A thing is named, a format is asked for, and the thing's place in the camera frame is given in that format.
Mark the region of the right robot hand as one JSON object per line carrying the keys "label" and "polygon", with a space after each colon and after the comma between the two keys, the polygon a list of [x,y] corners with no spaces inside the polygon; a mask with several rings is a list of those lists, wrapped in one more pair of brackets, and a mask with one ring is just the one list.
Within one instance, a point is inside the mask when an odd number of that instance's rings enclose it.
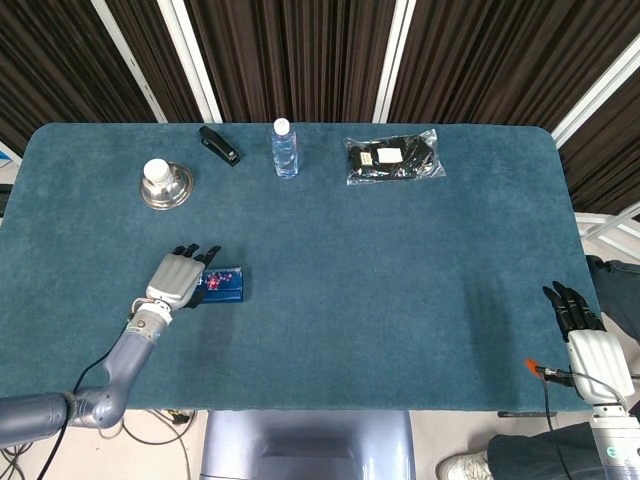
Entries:
{"label": "right robot hand", "polygon": [[626,406],[635,393],[622,346],[577,291],[554,281],[542,288],[564,341],[569,370],[559,373],[592,406]]}

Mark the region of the blue printed glasses case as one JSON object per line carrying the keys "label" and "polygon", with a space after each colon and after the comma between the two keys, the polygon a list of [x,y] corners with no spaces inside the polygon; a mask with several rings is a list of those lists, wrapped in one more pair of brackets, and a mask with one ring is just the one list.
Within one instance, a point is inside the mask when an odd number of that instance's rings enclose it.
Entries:
{"label": "blue printed glasses case", "polygon": [[202,303],[241,303],[244,277],[240,267],[205,270],[196,288],[203,293]]}

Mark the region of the dark trousers leg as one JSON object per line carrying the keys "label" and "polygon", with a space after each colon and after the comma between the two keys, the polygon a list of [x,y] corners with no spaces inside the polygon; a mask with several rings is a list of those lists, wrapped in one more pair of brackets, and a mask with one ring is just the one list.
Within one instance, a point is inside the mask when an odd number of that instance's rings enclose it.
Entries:
{"label": "dark trousers leg", "polygon": [[640,265],[594,255],[586,261],[601,311],[640,343]]}
{"label": "dark trousers leg", "polygon": [[494,480],[606,480],[588,423],[534,436],[497,435],[487,447]]}

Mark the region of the white sneaker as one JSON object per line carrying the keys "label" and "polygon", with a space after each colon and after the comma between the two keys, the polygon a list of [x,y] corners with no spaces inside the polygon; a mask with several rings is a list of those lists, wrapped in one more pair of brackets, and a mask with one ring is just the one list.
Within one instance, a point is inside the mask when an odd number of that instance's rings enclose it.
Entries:
{"label": "white sneaker", "polygon": [[436,467],[436,477],[438,480],[494,480],[486,451],[444,459]]}

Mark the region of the teal table cloth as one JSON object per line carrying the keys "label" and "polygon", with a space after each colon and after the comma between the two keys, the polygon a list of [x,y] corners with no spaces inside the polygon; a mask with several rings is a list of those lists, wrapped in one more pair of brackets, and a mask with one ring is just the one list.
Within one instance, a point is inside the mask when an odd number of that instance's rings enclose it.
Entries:
{"label": "teal table cloth", "polygon": [[[244,299],[178,312],[133,408],[534,410],[533,358],[568,364],[542,288],[597,302],[551,135],[436,127],[446,176],[350,186],[346,138],[415,125],[300,124],[279,178],[266,124],[224,124],[231,167],[195,124],[52,123],[31,137],[0,224],[0,397],[69,390],[174,247],[219,245]],[[194,189],[155,210],[147,161]]]}

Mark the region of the black garment in plastic bag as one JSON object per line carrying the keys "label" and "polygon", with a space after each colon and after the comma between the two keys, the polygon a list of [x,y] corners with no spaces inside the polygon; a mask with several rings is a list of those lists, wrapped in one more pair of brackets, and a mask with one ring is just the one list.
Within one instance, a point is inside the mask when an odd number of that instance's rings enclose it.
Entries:
{"label": "black garment in plastic bag", "polygon": [[350,186],[446,176],[435,129],[367,141],[346,138],[343,144]]}

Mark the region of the blue-grey robot torso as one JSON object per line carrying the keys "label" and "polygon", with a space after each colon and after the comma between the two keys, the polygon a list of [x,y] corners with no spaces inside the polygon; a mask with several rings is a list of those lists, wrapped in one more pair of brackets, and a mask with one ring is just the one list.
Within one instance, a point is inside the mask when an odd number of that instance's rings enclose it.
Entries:
{"label": "blue-grey robot torso", "polygon": [[410,416],[211,410],[199,480],[416,480]]}

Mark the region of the clear plastic water bottle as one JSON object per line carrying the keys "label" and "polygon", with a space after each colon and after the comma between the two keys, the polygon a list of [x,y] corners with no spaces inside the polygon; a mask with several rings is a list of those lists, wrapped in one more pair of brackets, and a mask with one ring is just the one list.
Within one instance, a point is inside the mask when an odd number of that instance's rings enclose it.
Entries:
{"label": "clear plastic water bottle", "polygon": [[286,118],[273,122],[272,155],[275,172],[280,178],[292,178],[298,174],[297,135]]}

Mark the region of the dark brown pleated curtain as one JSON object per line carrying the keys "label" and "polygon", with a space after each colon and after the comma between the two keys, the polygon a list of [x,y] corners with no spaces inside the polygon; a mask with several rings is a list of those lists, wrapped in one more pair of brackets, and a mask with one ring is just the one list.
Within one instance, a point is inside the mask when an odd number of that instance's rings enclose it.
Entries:
{"label": "dark brown pleated curtain", "polygon": [[[156,0],[105,0],[168,122],[203,121]],[[370,122],[395,0],[185,0],[225,122]],[[390,123],[552,133],[640,33],[640,0],[417,0]],[[90,0],[0,0],[0,141],[157,122]],[[640,69],[559,149],[576,210],[640,202]]]}

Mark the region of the black stapler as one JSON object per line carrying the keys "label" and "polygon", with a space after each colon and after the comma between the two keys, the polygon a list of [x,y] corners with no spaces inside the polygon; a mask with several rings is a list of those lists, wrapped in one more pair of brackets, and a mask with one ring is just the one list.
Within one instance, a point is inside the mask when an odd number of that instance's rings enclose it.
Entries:
{"label": "black stapler", "polygon": [[240,156],[237,150],[217,132],[207,126],[201,126],[198,132],[201,144],[216,154],[228,165],[234,167],[240,161]]}

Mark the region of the stainless steel bowl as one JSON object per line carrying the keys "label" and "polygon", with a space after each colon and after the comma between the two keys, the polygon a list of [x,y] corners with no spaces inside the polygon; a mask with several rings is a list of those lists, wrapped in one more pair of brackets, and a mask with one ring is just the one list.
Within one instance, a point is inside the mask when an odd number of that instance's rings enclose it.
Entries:
{"label": "stainless steel bowl", "polygon": [[184,166],[168,163],[168,174],[154,182],[146,175],[140,181],[143,202],[155,210],[169,210],[182,205],[194,189],[194,177]]}

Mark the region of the small white plastic jar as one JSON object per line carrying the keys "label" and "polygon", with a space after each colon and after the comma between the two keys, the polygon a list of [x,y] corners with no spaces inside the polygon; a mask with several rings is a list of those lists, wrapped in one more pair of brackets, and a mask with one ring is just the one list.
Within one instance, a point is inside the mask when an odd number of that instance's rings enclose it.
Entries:
{"label": "small white plastic jar", "polygon": [[160,187],[169,185],[173,179],[168,162],[161,158],[147,161],[143,168],[143,175],[146,181]]}

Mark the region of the white and blue board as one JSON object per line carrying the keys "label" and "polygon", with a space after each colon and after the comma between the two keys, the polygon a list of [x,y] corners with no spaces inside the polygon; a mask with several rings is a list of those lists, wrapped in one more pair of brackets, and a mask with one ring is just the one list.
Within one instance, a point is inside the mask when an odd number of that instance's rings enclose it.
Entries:
{"label": "white and blue board", "polygon": [[22,156],[0,141],[0,169],[11,167],[18,171],[22,164]]}

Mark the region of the aluminium floor frame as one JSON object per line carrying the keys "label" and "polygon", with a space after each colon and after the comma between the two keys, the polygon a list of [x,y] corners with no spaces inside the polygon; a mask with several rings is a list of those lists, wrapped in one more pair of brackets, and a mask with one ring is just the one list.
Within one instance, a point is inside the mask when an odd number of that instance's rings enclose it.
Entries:
{"label": "aluminium floor frame", "polygon": [[640,202],[617,215],[576,213],[575,219],[582,239],[640,258]]}

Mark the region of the white frame post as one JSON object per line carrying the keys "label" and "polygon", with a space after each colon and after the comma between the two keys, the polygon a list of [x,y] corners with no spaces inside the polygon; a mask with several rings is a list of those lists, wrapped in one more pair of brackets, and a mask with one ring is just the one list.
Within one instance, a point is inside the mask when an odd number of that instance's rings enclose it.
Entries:
{"label": "white frame post", "polygon": [[222,123],[222,114],[185,0],[156,0],[156,2],[203,121]]}
{"label": "white frame post", "polygon": [[395,0],[372,122],[386,123],[417,0]]}
{"label": "white frame post", "polygon": [[553,129],[560,149],[640,69],[640,33],[624,48]]}
{"label": "white frame post", "polygon": [[129,72],[139,87],[155,119],[159,123],[167,123],[168,119],[162,110],[151,86],[140,68],[132,50],[129,47],[116,19],[105,0],[90,0],[101,23],[109,34],[116,49],[126,64]]}

